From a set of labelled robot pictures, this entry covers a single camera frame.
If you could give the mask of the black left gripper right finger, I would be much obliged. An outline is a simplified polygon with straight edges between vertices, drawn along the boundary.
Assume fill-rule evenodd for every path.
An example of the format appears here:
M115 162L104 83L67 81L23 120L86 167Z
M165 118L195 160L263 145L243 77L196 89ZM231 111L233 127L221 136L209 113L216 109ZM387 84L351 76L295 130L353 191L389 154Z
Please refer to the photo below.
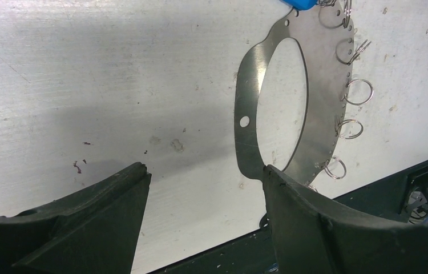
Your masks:
M262 183L280 273L428 273L428 223L358 211L273 166Z

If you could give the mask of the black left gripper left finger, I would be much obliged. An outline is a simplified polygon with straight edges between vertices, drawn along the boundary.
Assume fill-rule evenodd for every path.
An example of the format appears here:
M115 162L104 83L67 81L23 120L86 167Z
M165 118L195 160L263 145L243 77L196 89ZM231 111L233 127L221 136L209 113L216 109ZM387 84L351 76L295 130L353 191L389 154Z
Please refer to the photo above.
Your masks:
M130 273L150 182L137 162L53 202L0 216L0 273Z

